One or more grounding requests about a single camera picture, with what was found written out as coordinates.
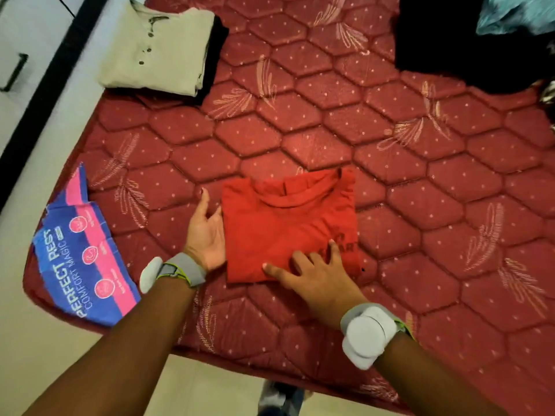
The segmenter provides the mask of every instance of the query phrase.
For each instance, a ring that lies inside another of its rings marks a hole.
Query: cabinet door
[[[7,0],[0,12],[0,88],[8,83],[20,54],[27,55],[11,89],[0,92],[0,154],[72,20],[59,0]]]
[[[83,4],[85,0],[61,0],[61,1],[64,2],[64,4],[73,13],[73,15],[76,15],[77,12],[79,11],[79,7],[81,7],[81,4]]]

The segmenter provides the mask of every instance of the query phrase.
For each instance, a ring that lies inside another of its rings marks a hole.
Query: folded beige shirt
[[[129,0],[101,66],[100,84],[195,96],[203,87],[213,24],[214,13],[207,10],[162,13]]]

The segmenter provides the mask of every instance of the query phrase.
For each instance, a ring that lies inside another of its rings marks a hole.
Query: black handle
[[[13,70],[13,73],[10,79],[8,80],[8,84],[6,84],[5,87],[0,88],[0,92],[9,92],[11,90],[13,84],[16,82],[17,77],[19,76],[19,73],[21,73],[21,70],[23,70],[23,66],[27,62],[28,58],[29,56],[27,54],[19,55],[19,62],[16,65],[16,69]]]

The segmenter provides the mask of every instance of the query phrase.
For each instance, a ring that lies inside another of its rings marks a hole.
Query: pink and blue label
[[[68,314],[113,326],[139,302],[137,287],[87,195],[80,165],[66,189],[47,207],[33,244],[39,270],[56,306]]]

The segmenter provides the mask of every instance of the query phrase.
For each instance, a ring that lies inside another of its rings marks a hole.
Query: mattress
[[[552,414],[555,138],[536,92],[490,96],[447,76],[399,73],[398,0],[147,4],[211,9],[231,34],[200,108],[105,92],[54,189],[84,163],[132,279],[183,247],[201,187],[213,211],[234,177],[351,166],[356,281],[368,299],[511,414]],[[53,306],[32,249],[23,286],[56,317],[106,332]],[[173,353],[407,412],[375,370],[346,359],[341,337],[292,291],[227,284],[223,268],[195,297]]]

